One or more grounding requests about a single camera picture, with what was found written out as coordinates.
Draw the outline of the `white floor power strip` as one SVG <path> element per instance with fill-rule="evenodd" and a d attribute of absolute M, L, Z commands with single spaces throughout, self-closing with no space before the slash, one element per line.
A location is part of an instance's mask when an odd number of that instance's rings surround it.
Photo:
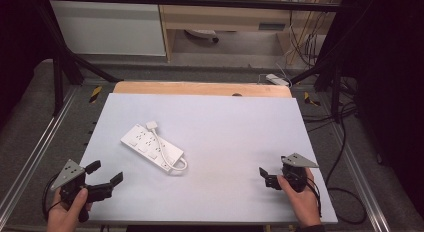
<path fill-rule="evenodd" d="M 288 86 L 289 85 L 289 83 L 287 81 L 285 81 L 284 79 L 276 76 L 275 74 L 268 74 L 266 76 L 266 79 L 269 82 L 271 82 L 271 83 L 273 83 L 275 85 L 281 85 L 281 86 Z"/>

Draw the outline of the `person's left hand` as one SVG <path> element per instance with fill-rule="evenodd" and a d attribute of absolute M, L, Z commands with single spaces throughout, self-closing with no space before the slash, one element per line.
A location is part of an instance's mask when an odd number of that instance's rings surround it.
<path fill-rule="evenodd" d="M 57 189 L 53 197 L 53 205 L 48 212 L 46 232 L 75 232 L 79 224 L 79 213 L 83 208 L 91 209 L 87 204 L 88 190 L 79 191 L 70 207 L 61 205 L 60 190 Z"/>

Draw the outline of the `black metal frame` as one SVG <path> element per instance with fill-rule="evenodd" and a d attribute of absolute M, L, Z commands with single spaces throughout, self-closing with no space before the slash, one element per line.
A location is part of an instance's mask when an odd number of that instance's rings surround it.
<path fill-rule="evenodd" d="M 100 78 L 111 82 L 121 82 L 120 78 L 116 78 L 105 71 L 94 66 L 86 61 L 79 55 L 70 50 L 63 38 L 55 16 L 50 15 L 47 7 L 50 5 L 51 0 L 33 0 L 34 7 L 40 15 L 43 23 L 49 31 L 52 40 L 52 48 L 56 53 L 53 62 L 58 62 L 54 65 L 54 85 L 55 85 L 55 111 L 57 114 L 63 107 L 60 99 L 63 98 L 63 93 L 60 92 L 62 88 L 62 77 L 60 71 L 63 71 L 68 80 L 73 85 L 82 85 L 84 77 L 79 69 L 79 66 L 91 71 Z M 353 40 L 352 33 L 357 29 L 361 23 L 362 17 L 367 13 L 368 8 L 372 5 L 369 2 L 367 7 L 361 8 L 356 4 L 341 3 L 337 4 L 318 4 L 306 2 L 271 2 L 265 0 L 53 0 L 65 2 L 84 2 L 84 3 L 105 3 L 105 4 L 137 4 L 137 5 L 159 5 L 159 6 L 185 6 L 185 7 L 216 7 L 216 8 L 230 8 L 230 9 L 249 9 L 249 10 L 277 10 L 277 11 L 308 11 L 308 12 L 323 12 L 323 13 L 337 13 L 337 14 L 353 14 L 358 13 L 358 19 L 352 26 L 345 32 L 339 39 L 334 47 L 329 51 L 333 53 L 343 43 L 348 44 Z"/>

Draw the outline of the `wooden table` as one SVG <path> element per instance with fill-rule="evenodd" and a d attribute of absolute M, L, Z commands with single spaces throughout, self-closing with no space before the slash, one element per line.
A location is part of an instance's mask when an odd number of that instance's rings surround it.
<path fill-rule="evenodd" d="M 121 81 L 115 85 L 113 92 L 130 94 L 292 97 L 290 89 L 287 86 L 249 83 Z"/>

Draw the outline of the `dark curtain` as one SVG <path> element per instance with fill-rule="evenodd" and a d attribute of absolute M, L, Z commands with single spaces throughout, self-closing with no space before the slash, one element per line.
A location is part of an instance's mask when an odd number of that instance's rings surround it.
<path fill-rule="evenodd" d="M 424 0 L 374 0 L 346 61 L 377 151 L 424 219 Z"/>
<path fill-rule="evenodd" d="M 45 33 L 32 0 L 0 0 L 0 127 L 49 57 Z"/>

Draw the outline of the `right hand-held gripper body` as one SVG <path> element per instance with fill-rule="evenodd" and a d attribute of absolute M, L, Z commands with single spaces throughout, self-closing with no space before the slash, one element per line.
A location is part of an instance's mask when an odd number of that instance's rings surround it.
<path fill-rule="evenodd" d="M 282 156 L 282 173 L 291 188 L 297 193 L 303 192 L 306 187 L 313 189 L 310 179 L 307 176 L 307 168 L 318 168 L 318 165 L 304 156 L 293 153 L 289 156 Z"/>

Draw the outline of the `chair base with caster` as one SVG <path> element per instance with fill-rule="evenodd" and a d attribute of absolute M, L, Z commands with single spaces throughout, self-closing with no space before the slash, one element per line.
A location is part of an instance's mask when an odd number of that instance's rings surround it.
<path fill-rule="evenodd" d="M 213 43 L 218 43 L 219 38 L 214 30 L 187 30 L 187 33 L 202 39 L 209 39 Z"/>

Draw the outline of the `aluminium floor rail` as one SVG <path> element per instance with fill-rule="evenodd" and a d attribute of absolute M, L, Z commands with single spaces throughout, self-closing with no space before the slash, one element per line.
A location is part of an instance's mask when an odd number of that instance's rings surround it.
<path fill-rule="evenodd" d="M 32 150 L 29 158 L 24 164 L 22 170 L 18 174 L 17 179 L 12 184 L 5 198 L 0 203 L 0 213 L 3 217 L 11 213 L 18 203 L 23 191 L 25 190 L 29 180 L 31 179 L 38 164 L 42 160 L 45 151 L 49 147 L 56 131 L 60 127 L 63 119 L 67 115 L 69 108 L 75 98 L 75 94 L 79 90 L 79 86 L 71 86 L 64 98 L 64 105 L 59 110 L 58 114 L 53 116 L 49 121 L 47 128 L 44 130 L 41 138 L 38 140 L 35 148 Z"/>
<path fill-rule="evenodd" d="M 387 222 L 386 216 L 359 164 L 359 160 L 355 157 L 346 126 L 342 122 L 334 122 L 331 128 L 340 146 L 339 161 L 343 161 L 349 171 L 357 196 L 363 204 L 363 208 L 365 209 L 368 221 L 371 223 L 373 230 L 375 232 L 390 232 L 391 228 Z"/>

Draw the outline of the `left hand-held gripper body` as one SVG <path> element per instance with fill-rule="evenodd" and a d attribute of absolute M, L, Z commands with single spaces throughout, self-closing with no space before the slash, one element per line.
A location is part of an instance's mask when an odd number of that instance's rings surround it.
<path fill-rule="evenodd" d="M 88 190 L 87 203 L 103 201 L 112 197 L 114 187 L 109 182 L 88 185 L 85 182 L 86 176 L 85 167 L 81 167 L 72 159 L 69 159 L 63 169 L 58 173 L 56 180 L 51 186 L 54 191 L 60 189 L 61 202 L 71 205 L 82 188 Z"/>

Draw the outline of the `person's right hand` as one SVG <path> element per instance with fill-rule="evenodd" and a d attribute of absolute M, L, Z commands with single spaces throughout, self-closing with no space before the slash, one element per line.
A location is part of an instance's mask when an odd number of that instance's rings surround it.
<path fill-rule="evenodd" d="M 278 183 L 288 197 L 301 229 L 321 225 L 317 198 L 310 188 L 296 192 L 282 176 L 277 176 Z"/>

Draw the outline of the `white cabinet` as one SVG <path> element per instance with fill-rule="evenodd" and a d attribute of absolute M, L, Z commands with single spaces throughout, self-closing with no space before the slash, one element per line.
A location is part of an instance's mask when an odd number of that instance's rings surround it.
<path fill-rule="evenodd" d="M 67 46 L 78 54 L 166 54 L 154 5 L 52 1 Z"/>

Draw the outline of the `wooden desk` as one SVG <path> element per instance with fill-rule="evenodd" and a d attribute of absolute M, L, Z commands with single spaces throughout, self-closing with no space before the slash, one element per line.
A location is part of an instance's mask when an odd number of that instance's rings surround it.
<path fill-rule="evenodd" d="M 265 0 L 288 2 L 283 0 Z M 341 0 L 305 0 L 318 4 L 338 4 Z M 308 11 L 249 10 L 212 7 L 160 6 L 166 56 L 174 58 L 175 35 L 181 30 L 214 30 L 218 32 L 264 32 L 276 37 L 281 55 L 290 60 L 306 37 L 313 32 L 328 32 L 334 13 Z"/>

